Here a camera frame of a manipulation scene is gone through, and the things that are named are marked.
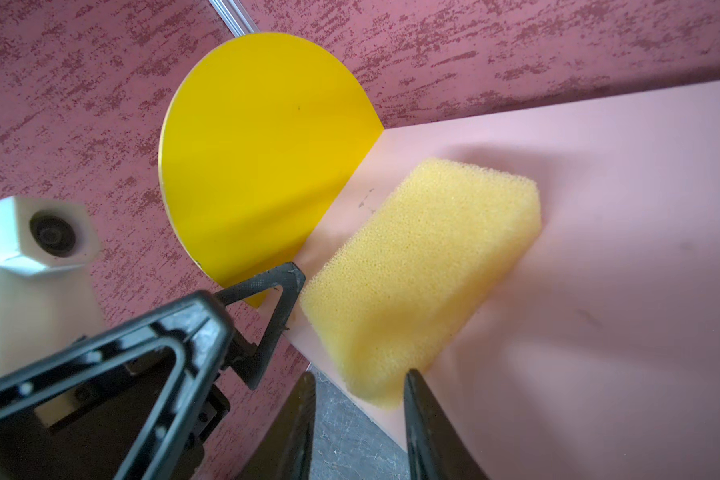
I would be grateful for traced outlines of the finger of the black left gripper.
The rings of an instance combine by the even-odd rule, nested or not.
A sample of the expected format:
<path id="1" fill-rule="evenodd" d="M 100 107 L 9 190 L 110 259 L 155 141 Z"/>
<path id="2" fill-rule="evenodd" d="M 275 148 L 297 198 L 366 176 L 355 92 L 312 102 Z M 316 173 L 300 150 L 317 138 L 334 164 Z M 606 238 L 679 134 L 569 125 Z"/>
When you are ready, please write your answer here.
<path id="1" fill-rule="evenodd" d="M 199 291 L 0 378 L 0 479 L 188 479 L 233 335 Z"/>
<path id="2" fill-rule="evenodd" d="M 295 263 L 287 262 L 214 294 L 217 301 L 228 306 L 266 290 L 281 288 L 261 341 L 258 344 L 249 342 L 242 333 L 235 332 L 225 355 L 223 367 L 231 368 L 250 390 L 255 390 L 262 380 L 304 282 L 301 269 Z"/>

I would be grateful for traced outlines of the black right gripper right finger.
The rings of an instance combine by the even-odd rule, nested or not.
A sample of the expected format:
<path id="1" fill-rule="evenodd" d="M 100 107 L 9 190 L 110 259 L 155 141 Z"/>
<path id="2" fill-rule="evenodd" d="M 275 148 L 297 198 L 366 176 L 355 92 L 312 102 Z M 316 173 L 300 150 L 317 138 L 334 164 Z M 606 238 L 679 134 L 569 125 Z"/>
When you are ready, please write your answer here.
<path id="1" fill-rule="evenodd" d="M 416 369 L 405 376 L 403 406 L 412 479 L 488 479 Z"/>

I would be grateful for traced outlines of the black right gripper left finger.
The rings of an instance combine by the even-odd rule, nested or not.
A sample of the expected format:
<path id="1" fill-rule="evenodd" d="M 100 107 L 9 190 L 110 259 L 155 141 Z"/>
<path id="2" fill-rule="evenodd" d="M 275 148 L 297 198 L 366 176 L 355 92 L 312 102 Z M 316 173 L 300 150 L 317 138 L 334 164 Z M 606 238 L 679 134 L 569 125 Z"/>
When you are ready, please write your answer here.
<path id="1" fill-rule="evenodd" d="M 308 479 L 316 413 L 316 380 L 307 371 L 294 385 L 238 479 Z"/>

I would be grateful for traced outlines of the pale yellow sponge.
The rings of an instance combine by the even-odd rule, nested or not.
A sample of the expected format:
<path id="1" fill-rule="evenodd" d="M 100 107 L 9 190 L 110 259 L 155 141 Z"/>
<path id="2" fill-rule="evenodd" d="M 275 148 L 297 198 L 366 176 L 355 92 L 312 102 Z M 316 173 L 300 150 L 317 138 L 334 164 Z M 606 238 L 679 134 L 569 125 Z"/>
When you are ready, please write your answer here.
<path id="1" fill-rule="evenodd" d="M 347 390 L 394 408 L 541 228 L 533 180 L 426 160 L 307 283 L 302 311 Z"/>

